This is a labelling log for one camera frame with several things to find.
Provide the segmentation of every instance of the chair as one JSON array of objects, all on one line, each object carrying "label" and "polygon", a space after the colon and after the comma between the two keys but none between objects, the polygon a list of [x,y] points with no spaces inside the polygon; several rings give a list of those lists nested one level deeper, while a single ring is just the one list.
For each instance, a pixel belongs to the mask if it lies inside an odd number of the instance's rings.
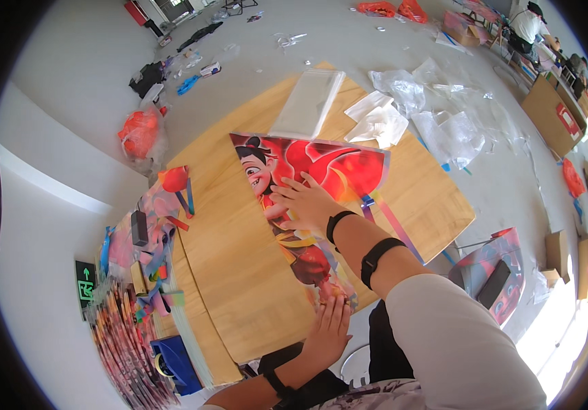
[{"label": "chair", "polygon": [[[255,1],[255,0],[251,0],[251,1],[253,2],[253,4],[249,4],[248,6],[246,6],[246,5],[244,5],[244,0],[226,0],[226,5],[224,5],[222,7],[228,11],[229,16],[240,16],[244,13],[245,7],[255,7],[258,5],[257,1]],[[235,14],[231,14],[230,11],[234,10],[233,7],[235,6],[235,4],[239,4],[240,11]]]}]

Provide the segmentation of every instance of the white sleeve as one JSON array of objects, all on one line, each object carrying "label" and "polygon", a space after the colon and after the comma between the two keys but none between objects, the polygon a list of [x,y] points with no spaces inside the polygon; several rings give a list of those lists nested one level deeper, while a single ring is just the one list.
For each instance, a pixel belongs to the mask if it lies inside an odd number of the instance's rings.
[{"label": "white sleeve", "polygon": [[544,23],[540,23],[540,29],[538,31],[540,32],[540,36],[551,36]]},{"label": "white sleeve", "polygon": [[512,340],[453,282],[409,277],[392,288],[386,306],[428,408],[546,408],[542,386]]}]

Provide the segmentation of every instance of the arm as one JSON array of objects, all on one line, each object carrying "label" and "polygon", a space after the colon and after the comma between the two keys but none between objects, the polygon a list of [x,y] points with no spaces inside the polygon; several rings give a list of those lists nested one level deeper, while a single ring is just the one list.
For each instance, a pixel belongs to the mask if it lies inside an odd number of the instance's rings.
[{"label": "arm", "polygon": [[556,51],[560,50],[560,44],[556,43],[556,41],[554,40],[554,38],[551,35],[545,34],[543,36],[543,38],[549,45],[551,45],[551,48],[553,50],[556,50]]},{"label": "arm", "polygon": [[[293,209],[291,228],[322,229],[344,210],[312,178],[307,188],[292,180],[273,201]],[[354,272],[362,257],[389,235],[357,215],[344,217],[333,237]],[[412,253],[395,247],[383,254],[372,288],[385,299],[397,344],[404,350],[429,408],[538,409],[546,397],[514,343],[480,303],[445,277],[430,274]]]},{"label": "arm", "polygon": [[[346,210],[335,202],[313,177],[301,173],[310,187],[289,178],[283,178],[285,184],[273,187],[271,199],[296,212],[300,219],[282,224],[287,229],[321,230],[325,233],[328,218]],[[374,245],[391,235],[380,227],[358,215],[342,218],[335,226],[333,237],[335,245],[342,253],[348,266],[360,277],[362,258]],[[372,289],[381,299],[386,299],[389,291],[399,282],[419,274],[431,274],[406,247],[397,246],[388,250],[380,258],[378,268],[372,274]]]},{"label": "arm", "polygon": [[[300,355],[276,367],[276,376],[284,386],[299,389],[342,356],[350,339],[347,336],[350,316],[351,310],[343,297],[330,298],[328,306],[319,306]],[[206,405],[225,410],[266,410],[279,401],[276,391],[260,375],[217,392]]]}]

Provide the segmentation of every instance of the cartoon character print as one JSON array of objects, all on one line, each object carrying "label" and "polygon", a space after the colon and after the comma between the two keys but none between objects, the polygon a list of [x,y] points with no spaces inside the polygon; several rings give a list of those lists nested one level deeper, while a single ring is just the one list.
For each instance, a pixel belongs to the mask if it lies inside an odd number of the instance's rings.
[{"label": "cartoon character print", "polygon": [[241,166],[248,177],[251,188],[265,213],[265,218],[276,236],[285,259],[290,264],[294,275],[300,283],[313,285],[319,289],[320,301],[331,296],[348,296],[335,283],[331,283],[331,266],[323,251],[316,245],[313,237],[301,239],[292,230],[281,227],[290,220],[288,210],[271,200],[271,187],[275,185],[272,173],[276,168],[277,158],[271,150],[260,148],[260,139],[251,137],[245,146],[235,147],[240,157]]},{"label": "cartoon character print", "polygon": [[[492,235],[492,238],[491,242],[461,259],[449,272],[449,279],[459,285],[462,283],[463,289],[472,298],[476,298],[487,278],[494,272],[496,264],[499,260],[503,260],[510,268],[510,277],[489,310],[496,322],[503,325],[517,308],[526,281],[517,229],[509,228],[497,232]],[[468,274],[470,283],[474,284],[473,289],[465,287],[463,282],[462,272],[466,268],[469,269]]]},{"label": "cartoon character print", "polygon": [[273,136],[231,133],[251,188],[269,221],[280,250],[296,278],[306,284],[313,305],[331,296],[344,295],[355,308],[358,295],[330,245],[307,231],[282,228],[288,210],[274,203],[271,187],[287,176],[304,182],[301,172],[312,176],[339,202],[358,201],[380,187],[387,176],[389,152],[348,143],[306,141]]}]

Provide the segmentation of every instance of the hand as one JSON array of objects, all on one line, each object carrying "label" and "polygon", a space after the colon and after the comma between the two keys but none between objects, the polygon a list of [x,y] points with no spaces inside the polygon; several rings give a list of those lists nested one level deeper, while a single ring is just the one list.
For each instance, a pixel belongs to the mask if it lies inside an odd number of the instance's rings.
[{"label": "hand", "polygon": [[346,210],[335,202],[312,176],[301,173],[303,179],[310,185],[307,187],[290,178],[282,178],[282,182],[290,188],[272,186],[274,191],[271,199],[288,209],[296,212],[298,220],[288,220],[281,224],[285,229],[325,230],[328,218],[334,217],[339,212]]},{"label": "hand", "polygon": [[316,366],[316,374],[326,370],[342,357],[348,340],[348,321],[350,307],[344,297],[330,298],[327,304],[319,306],[317,316],[298,356],[302,362]]}]

